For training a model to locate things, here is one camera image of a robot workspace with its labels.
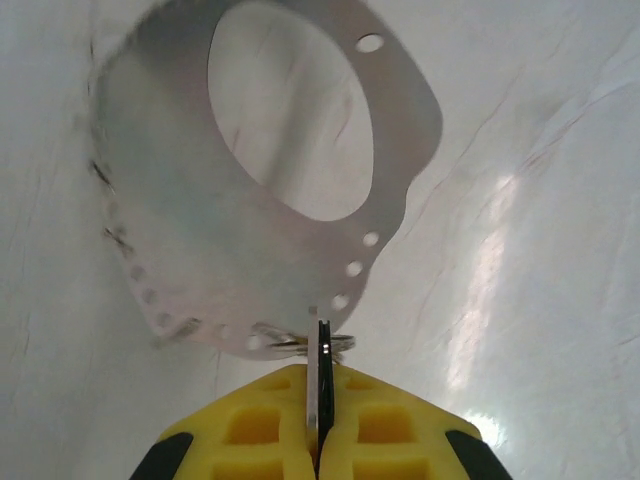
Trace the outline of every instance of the curled metal sheet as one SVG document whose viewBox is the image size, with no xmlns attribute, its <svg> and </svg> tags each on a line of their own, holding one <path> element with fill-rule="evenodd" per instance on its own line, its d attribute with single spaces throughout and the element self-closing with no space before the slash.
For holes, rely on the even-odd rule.
<svg viewBox="0 0 640 480">
<path fill-rule="evenodd" d="M 332 222 L 294 211 L 238 163 L 211 109 L 212 38 L 239 3 L 172 1 L 139 24 L 97 80 L 94 166 L 105 233 L 153 331 L 273 359 L 291 352 L 269 348 L 256 325 L 304 336 L 310 306 L 334 328 L 349 317 L 402 222 L 411 181 L 435 153 L 442 117 L 418 67 L 364 4 L 276 1 L 344 53 L 374 141 L 371 190 L 358 210 Z M 356 48 L 371 34 L 381 44 Z"/>
</svg>

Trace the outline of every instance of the thin metal sheet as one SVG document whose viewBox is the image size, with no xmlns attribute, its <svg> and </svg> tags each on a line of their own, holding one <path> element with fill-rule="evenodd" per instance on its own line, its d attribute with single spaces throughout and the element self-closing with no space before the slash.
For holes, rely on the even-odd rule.
<svg viewBox="0 0 640 480">
<path fill-rule="evenodd" d="M 435 153 L 442 117 L 415 63 L 364 4 L 276 1 L 344 53 L 367 99 L 374 140 L 364 204 L 333 222 L 301 215 L 242 168 L 211 109 L 212 38 L 239 3 L 172 1 L 139 24 L 96 82 L 95 161 L 107 233 L 153 331 L 274 359 L 287 354 L 268 349 L 254 325 L 303 336 L 310 306 L 335 329 L 349 317 L 402 222 L 411 181 Z M 357 49 L 370 34 L 383 44 Z M 354 261 L 363 268 L 351 276 Z"/>
</svg>

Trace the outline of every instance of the black grip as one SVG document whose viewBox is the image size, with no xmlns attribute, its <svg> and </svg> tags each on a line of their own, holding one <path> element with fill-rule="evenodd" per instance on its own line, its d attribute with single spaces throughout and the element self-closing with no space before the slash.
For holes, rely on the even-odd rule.
<svg viewBox="0 0 640 480">
<path fill-rule="evenodd" d="M 129 480 L 173 480 L 191 442 L 190 433 L 177 433 L 156 443 Z"/>
<path fill-rule="evenodd" d="M 513 480 L 482 440 L 458 430 L 451 430 L 446 435 L 469 480 Z"/>
</svg>

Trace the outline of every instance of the metal gasket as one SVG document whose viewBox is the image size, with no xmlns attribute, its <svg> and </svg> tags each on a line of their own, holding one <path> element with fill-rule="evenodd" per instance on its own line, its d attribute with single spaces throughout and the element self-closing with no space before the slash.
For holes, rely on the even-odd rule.
<svg viewBox="0 0 640 480">
<path fill-rule="evenodd" d="M 364 4 L 276 0 L 344 53 L 374 141 L 371 190 L 356 212 L 333 222 L 297 213 L 247 174 L 211 110 L 213 34 L 242 1 L 171 1 L 139 24 L 96 82 L 95 170 L 105 232 L 152 330 L 273 359 L 292 353 L 268 348 L 255 325 L 304 336 L 310 306 L 334 328 L 349 317 L 436 151 L 442 117 L 416 64 Z M 360 48 L 372 34 L 382 43 Z"/>
</svg>

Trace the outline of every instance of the white surface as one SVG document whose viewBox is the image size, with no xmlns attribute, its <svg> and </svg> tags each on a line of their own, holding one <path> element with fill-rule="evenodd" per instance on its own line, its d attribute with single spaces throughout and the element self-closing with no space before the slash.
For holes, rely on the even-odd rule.
<svg viewBox="0 0 640 480">
<path fill-rule="evenodd" d="M 104 58 L 149 3 L 0 3 L 3 479 L 127 478 L 166 426 L 275 368 L 152 348 L 100 236 L 89 46 Z M 476 421 L 515 478 L 640 478 L 640 3 L 371 5 L 445 133 L 344 329 L 347 363 Z M 324 61 L 299 51 L 303 72 Z M 349 98 L 344 75 L 326 104 Z M 262 102 L 246 108 L 300 115 Z M 344 114 L 318 118 L 332 132 Z M 365 156 L 353 138 L 305 148 Z"/>
</svg>

